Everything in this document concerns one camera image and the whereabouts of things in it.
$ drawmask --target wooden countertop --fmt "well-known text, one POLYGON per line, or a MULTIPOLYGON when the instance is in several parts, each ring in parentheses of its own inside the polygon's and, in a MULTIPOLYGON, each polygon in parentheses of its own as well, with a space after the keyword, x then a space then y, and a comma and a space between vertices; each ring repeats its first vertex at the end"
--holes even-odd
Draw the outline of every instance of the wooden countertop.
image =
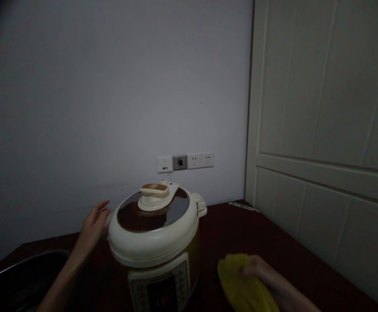
MULTIPOLYGON (((0 262, 0 270, 45 250, 71 250, 77 237, 76 233, 23 244, 0 262)), ((378 311, 375 301, 258 212, 229 204, 210 206, 200 219, 200 237, 201 274, 186 311, 233 311, 216 271, 217 261, 232 253, 260 255, 322 311, 378 311)), ((99 243, 78 278, 72 309, 122 311, 113 264, 108 242, 99 243)))

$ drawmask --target wall socket panel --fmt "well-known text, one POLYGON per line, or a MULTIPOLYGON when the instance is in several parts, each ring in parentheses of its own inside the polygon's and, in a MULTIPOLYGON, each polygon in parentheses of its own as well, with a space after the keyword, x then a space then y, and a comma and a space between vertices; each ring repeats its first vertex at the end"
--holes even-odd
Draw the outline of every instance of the wall socket panel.
POLYGON ((173 157, 157 157, 157 172, 173 172, 173 157))
POLYGON ((215 164, 214 153, 197 153, 187 155, 187 169, 213 167, 215 164))

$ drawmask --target yellow cloth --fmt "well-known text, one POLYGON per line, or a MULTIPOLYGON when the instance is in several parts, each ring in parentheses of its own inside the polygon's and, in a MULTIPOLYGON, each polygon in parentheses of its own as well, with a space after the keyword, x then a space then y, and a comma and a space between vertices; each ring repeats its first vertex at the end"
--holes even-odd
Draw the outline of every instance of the yellow cloth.
POLYGON ((268 288, 256 277, 241 279, 240 268, 250 265, 246 254, 229 254, 218 262, 218 275, 226 298, 236 312, 279 312, 268 288))

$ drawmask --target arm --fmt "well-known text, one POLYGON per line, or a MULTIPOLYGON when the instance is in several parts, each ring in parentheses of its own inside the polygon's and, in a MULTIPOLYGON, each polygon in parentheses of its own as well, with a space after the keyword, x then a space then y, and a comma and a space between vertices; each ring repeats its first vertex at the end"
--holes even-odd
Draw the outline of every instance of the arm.
POLYGON ((84 221, 79 238, 72 253, 55 282, 47 292, 38 312, 63 311, 68 303, 74 283, 86 260, 101 237, 106 235, 105 220, 110 209, 101 210, 109 203, 103 201, 95 206, 84 221))
POLYGON ((259 256, 251 256, 251 265, 244 267, 243 278, 258 277, 273 293, 278 306, 285 312, 320 312, 320 310, 281 274, 259 256))

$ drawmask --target stainless steel sink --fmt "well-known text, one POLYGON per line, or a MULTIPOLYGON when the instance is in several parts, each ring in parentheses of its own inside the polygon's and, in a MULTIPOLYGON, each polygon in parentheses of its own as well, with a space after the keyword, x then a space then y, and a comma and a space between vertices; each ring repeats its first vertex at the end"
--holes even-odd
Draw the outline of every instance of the stainless steel sink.
POLYGON ((0 311, 32 311, 69 257, 66 250, 47 251, 0 272, 0 311))

